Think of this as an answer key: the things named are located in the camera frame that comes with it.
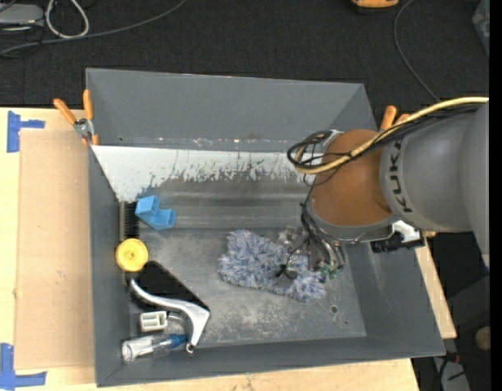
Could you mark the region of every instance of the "blue mop head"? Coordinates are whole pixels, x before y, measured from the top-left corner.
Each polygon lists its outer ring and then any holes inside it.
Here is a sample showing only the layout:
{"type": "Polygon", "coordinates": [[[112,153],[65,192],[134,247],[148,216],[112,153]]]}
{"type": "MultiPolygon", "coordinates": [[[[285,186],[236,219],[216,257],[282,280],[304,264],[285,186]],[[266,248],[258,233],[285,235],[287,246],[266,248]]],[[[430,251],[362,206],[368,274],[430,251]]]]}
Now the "blue mop head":
{"type": "Polygon", "coordinates": [[[310,270],[307,257],[291,257],[297,277],[288,287],[276,285],[275,274],[288,257],[288,250],[251,231],[233,231],[227,238],[227,252],[218,259],[218,272],[228,283],[267,290],[300,301],[325,296],[319,274],[310,270]]]}

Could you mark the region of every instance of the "gray bin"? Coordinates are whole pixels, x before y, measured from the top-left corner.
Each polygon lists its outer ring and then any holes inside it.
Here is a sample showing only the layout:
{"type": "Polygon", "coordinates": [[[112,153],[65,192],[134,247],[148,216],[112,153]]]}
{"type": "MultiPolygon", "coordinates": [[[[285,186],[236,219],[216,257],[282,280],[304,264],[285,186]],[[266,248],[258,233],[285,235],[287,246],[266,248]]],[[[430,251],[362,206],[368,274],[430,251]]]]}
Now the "gray bin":
{"type": "Polygon", "coordinates": [[[299,225],[308,187],[289,168],[288,147],[318,130],[376,128],[362,85],[90,68],[86,87],[100,137],[89,150],[98,386],[444,354],[412,250],[348,246],[326,297],[309,302],[236,287],[217,273],[231,231],[275,240],[299,225]],[[220,160],[231,172],[199,166],[220,168],[220,160]],[[170,230],[141,224],[150,258],[211,318],[193,355],[178,349],[124,364],[121,342],[139,336],[140,310],[114,258],[119,200],[142,195],[177,214],[170,230]]]}

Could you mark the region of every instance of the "blue tape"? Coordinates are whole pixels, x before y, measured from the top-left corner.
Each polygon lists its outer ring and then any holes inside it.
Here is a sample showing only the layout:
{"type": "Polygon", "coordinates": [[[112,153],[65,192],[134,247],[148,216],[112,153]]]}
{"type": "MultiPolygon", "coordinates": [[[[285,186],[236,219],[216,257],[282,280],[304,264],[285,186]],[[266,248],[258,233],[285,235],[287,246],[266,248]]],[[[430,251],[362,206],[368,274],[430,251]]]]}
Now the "blue tape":
{"type": "Polygon", "coordinates": [[[14,346],[0,344],[0,389],[15,391],[16,387],[44,385],[46,371],[31,375],[16,375],[14,371],[14,346]]]}
{"type": "Polygon", "coordinates": [[[8,112],[7,152],[18,152],[20,149],[20,130],[22,128],[44,129],[44,121],[21,121],[21,116],[12,111],[8,112]]]}

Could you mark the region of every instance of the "bin floor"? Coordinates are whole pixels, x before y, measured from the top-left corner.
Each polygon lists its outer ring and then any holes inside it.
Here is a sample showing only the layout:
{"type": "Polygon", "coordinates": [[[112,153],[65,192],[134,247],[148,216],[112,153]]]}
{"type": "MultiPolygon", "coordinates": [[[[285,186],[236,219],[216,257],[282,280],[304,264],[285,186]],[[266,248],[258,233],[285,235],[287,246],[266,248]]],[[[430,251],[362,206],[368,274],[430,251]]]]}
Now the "bin floor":
{"type": "MultiPolygon", "coordinates": [[[[253,232],[276,240],[282,230],[253,232]]],[[[141,228],[150,259],[161,263],[209,307],[211,318],[201,346],[366,336],[348,266],[326,281],[324,298],[309,302],[239,287],[217,272],[228,235],[227,230],[141,228]]]]}

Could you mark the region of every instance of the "yellow bottle cap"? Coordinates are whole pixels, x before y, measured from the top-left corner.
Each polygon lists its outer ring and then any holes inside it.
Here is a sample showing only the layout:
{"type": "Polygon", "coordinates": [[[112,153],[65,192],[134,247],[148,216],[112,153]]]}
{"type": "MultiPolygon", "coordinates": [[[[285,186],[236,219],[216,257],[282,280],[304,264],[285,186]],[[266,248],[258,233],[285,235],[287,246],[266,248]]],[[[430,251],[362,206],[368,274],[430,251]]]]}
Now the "yellow bottle cap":
{"type": "Polygon", "coordinates": [[[148,262],[148,250],[139,239],[127,239],[117,246],[115,260],[122,270],[135,272],[148,262]]]}

